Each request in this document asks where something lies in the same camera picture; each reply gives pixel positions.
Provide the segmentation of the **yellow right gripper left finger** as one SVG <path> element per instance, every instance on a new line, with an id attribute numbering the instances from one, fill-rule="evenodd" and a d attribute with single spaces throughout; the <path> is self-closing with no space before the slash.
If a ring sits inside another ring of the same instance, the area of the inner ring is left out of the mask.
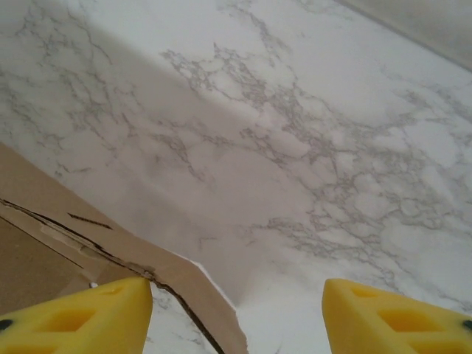
<path id="1" fill-rule="evenodd" d="M 129 277 L 1 316 L 2 353 L 142 353 L 148 280 Z"/>

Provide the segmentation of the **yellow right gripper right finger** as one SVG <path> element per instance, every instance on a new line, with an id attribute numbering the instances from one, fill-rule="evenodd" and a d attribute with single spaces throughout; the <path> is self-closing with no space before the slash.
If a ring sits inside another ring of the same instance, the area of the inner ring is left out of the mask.
<path id="1" fill-rule="evenodd" d="M 332 353 L 471 352 L 471 317 L 343 279 L 328 279 L 322 316 Z"/>

